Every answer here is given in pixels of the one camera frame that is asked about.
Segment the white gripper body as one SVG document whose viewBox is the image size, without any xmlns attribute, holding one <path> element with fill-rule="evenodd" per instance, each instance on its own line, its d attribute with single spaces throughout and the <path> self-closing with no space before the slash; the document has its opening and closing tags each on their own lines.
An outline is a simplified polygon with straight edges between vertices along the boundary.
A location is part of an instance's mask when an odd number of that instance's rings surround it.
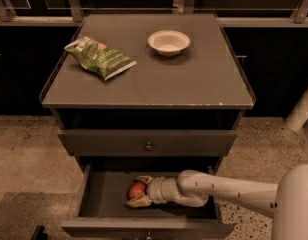
<svg viewBox="0 0 308 240">
<path fill-rule="evenodd" d="M 174 177 L 154 177 L 147 186 L 147 195 L 154 204 L 174 202 L 178 194 Z"/>
</svg>

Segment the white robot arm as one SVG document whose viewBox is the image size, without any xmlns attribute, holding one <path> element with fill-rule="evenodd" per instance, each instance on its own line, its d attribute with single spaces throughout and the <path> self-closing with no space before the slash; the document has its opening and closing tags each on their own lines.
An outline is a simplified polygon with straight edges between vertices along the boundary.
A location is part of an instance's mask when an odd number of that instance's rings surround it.
<svg viewBox="0 0 308 240">
<path fill-rule="evenodd" d="M 297 165 L 278 183 L 212 176 L 185 170 L 174 177 L 139 176 L 141 190 L 132 190 L 132 208 L 173 202 L 201 207 L 210 196 L 272 219 L 271 240 L 308 240 L 308 164 Z"/>
</svg>

